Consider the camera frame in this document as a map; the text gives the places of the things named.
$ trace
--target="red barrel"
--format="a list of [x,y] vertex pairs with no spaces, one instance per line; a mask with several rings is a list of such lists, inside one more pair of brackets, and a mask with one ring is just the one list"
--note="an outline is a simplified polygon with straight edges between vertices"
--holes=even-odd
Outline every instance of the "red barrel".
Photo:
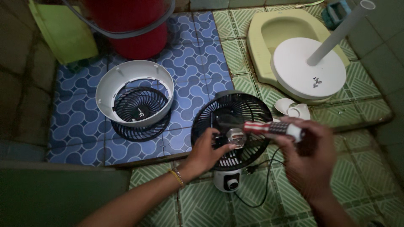
[[[110,32],[143,28],[161,18],[167,10],[164,0],[82,0],[97,25]],[[158,54],[167,42],[167,26],[162,23],[143,35],[109,41],[116,52],[130,59],[147,59]]]

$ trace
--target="tile floor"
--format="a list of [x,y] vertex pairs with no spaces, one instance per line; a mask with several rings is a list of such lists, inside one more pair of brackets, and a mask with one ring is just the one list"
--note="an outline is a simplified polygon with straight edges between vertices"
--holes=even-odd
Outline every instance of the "tile floor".
[[[379,147],[366,130],[335,135],[338,161],[331,187],[347,213],[359,224],[370,217],[382,217],[391,227],[404,226],[404,203],[390,168]],[[270,145],[260,159],[276,150]],[[276,159],[283,160],[277,153]],[[133,170],[130,189],[178,165],[178,161]],[[243,175],[240,197],[251,204],[262,200],[267,169]],[[223,193],[212,183],[208,172],[169,197],[143,221],[145,226],[289,226],[311,227],[316,223],[310,207],[288,182],[281,164],[271,167],[268,196],[259,208],[246,207],[231,193]]]
[[[100,55],[60,66],[53,115],[49,129],[49,162],[108,166],[184,153],[191,149],[190,127],[198,111],[223,90],[241,90],[262,99],[271,113],[276,100],[287,97],[260,83],[255,75],[246,33],[257,12],[279,11],[292,6],[268,6],[192,13],[175,13],[167,21],[165,48],[150,61],[164,66],[174,80],[174,102],[166,131],[144,143],[133,143],[115,133],[111,121],[97,108],[95,91],[105,73],[128,61],[117,53]],[[307,8],[316,18],[320,6]],[[386,120],[391,110],[355,53],[344,40],[347,67],[344,88],[322,106],[311,107],[312,118],[332,127]],[[126,90],[148,86],[162,90],[155,81],[129,83]]]

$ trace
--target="black fan grille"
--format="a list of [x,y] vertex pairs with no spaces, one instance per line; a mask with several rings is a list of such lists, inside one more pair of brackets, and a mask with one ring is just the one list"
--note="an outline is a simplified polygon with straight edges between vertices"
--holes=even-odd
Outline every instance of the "black fan grille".
[[[143,120],[160,111],[168,102],[160,91],[149,87],[136,87],[120,96],[115,101],[114,110],[124,121]],[[122,138],[132,142],[144,142],[156,138],[168,126],[171,112],[159,122],[146,127],[128,127],[112,121],[112,127]]]
[[[208,127],[217,128],[221,134],[225,134],[215,118],[221,114],[231,114],[243,121],[272,121],[269,108],[263,101],[248,94],[231,94],[210,101],[195,117],[191,130],[191,143]],[[213,169],[218,171],[231,171],[243,168],[255,161],[266,149],[269,139],[262,135],[250,133],[243,148],[233,150],[220,158]]]

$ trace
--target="gold bracelet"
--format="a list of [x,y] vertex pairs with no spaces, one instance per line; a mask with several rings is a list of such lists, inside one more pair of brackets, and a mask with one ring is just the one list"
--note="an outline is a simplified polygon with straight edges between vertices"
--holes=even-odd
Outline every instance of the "gold bracelet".
[[168,171],[170,173],[172,173],[175,178],[177,179],[178,183],[181,185],[182,188],[184,188],[184,181],[182,181],[181,175],[179,174],[178,170],[176,168],[174,168],[174,170],[172,169],[168,169]]

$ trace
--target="yellow squat toilet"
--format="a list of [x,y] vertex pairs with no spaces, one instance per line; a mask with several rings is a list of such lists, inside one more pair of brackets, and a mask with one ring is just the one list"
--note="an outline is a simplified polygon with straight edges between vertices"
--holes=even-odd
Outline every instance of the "yellow squat toilet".
[[[292,94],[276,79],[271,69],[271,57],[276,47],[291,38],[309,38],[324,42],[330,36],[327,28],[303,9],[257,13],[252,18],[247,35],[247,46],[259,82],[277,87],[292,98],[309,105],[319,105],[329,98],[309,100]],[[337,45],[333,49],[345,67],[349,59]]]

